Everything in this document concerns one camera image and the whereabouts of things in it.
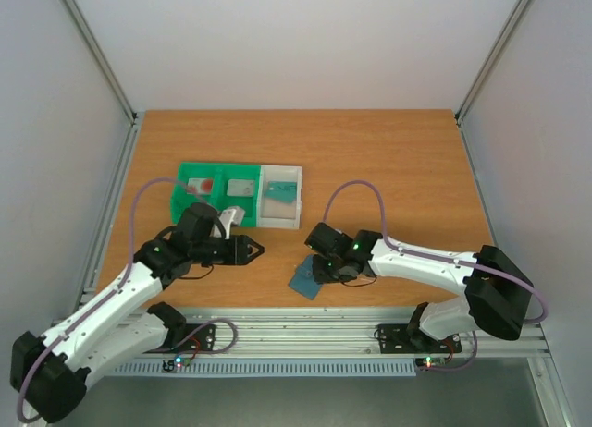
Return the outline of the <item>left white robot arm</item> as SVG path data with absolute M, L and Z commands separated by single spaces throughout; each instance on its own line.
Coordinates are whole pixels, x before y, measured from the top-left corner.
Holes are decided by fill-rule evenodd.
M 134 323 L 123 321 L 155 298 L 193 265 L 243 266 L 265 249 L 231 228 L 244 211 L 233 206 L 218 212 L 194 203 L 173 226 L 145 242 L 121 274 L 61 323 L 36 336 L 25 332 L 13 344 L 9 382 L 18 391 L 18 419 L 23 423 L 61 421 L 107 372 L 143 353 L 179 354 L 195 340 L 186 318 L 159 302 Z

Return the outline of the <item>teal leather card holder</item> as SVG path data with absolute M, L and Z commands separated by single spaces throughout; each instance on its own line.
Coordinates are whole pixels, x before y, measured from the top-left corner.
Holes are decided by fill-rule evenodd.
M 309 300 L 315 300 L 322 288 L 322 285 L 315 281 L 313 258 L 313 255 L 308 255 L 302 263 L 296 267 L 295 273 L 289 281 L 290 289 Z

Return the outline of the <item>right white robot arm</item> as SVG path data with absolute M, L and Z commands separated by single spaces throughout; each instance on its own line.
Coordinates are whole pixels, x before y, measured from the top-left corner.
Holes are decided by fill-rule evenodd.
M 497 247 L 485 245 L 477 253 L 432 250 L 368 230 L 350 237 L 325 223 L 314 227 L 305 244 L 314 252 L 313 278 L 320 285 L 397 277 L 453 294 L 416 307 L 407 325 L 416 348 L 475 330 L 514 341 L 527 323 L 533 283 Z

